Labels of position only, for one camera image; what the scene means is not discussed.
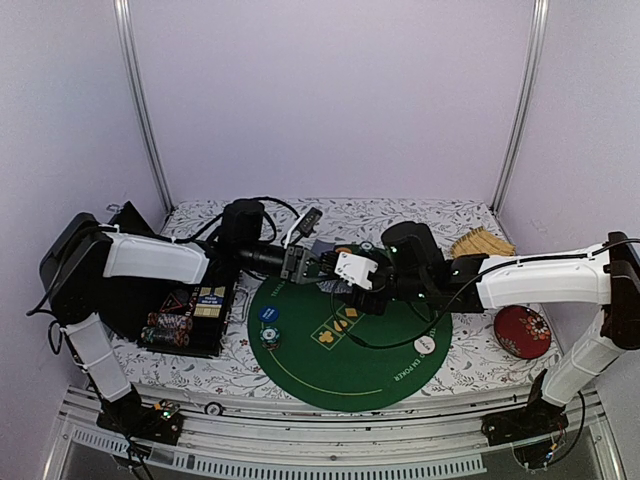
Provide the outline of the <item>blue small blind button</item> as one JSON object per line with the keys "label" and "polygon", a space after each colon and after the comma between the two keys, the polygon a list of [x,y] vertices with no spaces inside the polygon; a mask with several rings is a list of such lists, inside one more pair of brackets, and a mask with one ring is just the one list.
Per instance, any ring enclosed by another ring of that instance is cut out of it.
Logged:
{"label": "blue small blind button", "polygon": [[280,311],[274,306],[263,306],[258,313],[258,318],[261,322],[266,324],[274,323],[278,320]]}

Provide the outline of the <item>white dealer button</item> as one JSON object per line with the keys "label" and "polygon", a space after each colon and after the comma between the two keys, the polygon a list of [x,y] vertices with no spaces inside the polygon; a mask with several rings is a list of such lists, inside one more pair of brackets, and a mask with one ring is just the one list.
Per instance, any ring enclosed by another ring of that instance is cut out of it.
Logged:
{"label": "white dealer button", "polygon": [[414,349],[421,355],[429,355],[436,350],[435,340],[428,335],[419,337],[414,341],[413,345]]}

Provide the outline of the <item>blue playing card deck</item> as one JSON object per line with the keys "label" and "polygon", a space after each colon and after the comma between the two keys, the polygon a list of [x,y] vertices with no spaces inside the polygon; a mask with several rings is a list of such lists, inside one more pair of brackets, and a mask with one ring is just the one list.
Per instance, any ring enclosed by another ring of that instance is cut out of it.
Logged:
{"label": "blue playing card deck", "polygon": [[[325,242],[322,240],[315,240],[312,245],[312,252],[318,256],[321,256],[326,252],[334,252],[337,248],[335,243]],[[325,294],[334,292],[336,295],[350,294],[352,288],[344,282],[338,282],[336,280],[326,280],[316,284],[316,287]]]}

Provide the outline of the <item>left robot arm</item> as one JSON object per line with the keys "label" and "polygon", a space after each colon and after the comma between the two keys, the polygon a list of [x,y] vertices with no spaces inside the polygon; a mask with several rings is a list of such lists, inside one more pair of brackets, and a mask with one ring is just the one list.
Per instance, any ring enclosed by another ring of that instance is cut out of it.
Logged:
{"label": "left robot arm", "polygon": [[149,313],[174,289],[235,282],[243,270],[310,284],[335,266],[294,241],[263,238],[272,217],[265,198],[235,200],[186,236],[155,233],[132,203],[107,223],[77,214],[40,260],[45,293],[33,313],[46,312],[63,335],[111,419],[128,434],[148,426],[148,412],[122,369],[110,332],[138,342]]}

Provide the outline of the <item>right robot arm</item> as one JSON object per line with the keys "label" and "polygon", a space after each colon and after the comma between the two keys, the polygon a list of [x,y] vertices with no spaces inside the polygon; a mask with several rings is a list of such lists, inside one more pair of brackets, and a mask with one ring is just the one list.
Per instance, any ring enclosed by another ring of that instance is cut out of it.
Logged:
{"label": "right robot arm", "polygon": [[390,300],[423,301],[442,315],[520,303],[598,306],[569,353],[535,380],[517,415],[524,435],[539,435],[579,390],[639,347],[639,241],[620,231],[573,251],[446,260],[430,229],[407,221],[387,229],[383,244],[387,260],[340,253],[333,269],[352,287],[356,307],[368,313],[380,313]]}

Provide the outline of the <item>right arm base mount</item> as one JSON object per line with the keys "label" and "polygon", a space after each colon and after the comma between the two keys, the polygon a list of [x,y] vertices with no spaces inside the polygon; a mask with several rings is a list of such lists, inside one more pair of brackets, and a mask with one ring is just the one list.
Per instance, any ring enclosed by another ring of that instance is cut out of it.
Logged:
{"label": "right arm base mount", "polygon": [[[481,432],[490,446],[513,443],[541,436],[562,433],[569,425],[564,407],[547,403],[542,399],[542,383],[547,370],[543,370],[534,380],[527,403],[520,408],[488,414],[482,417]],[[513,451],[516,461],[533,470],[549,465],[558,442],[551,439],[516,447]]]}

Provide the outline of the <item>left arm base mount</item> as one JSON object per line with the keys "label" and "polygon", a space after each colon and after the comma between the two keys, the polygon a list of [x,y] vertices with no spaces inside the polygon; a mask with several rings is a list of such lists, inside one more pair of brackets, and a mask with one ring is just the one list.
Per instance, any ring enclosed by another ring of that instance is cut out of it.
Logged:
{"label": "left arm base mount", "polygon": [[129,439],[177,445],[184,424],[184,416],[177,403],[163,399],[153,406],[145,406],[134,387],[117,400],[109,401],[101,394],[98,396],[101,412],[96,424],[100,428]]}

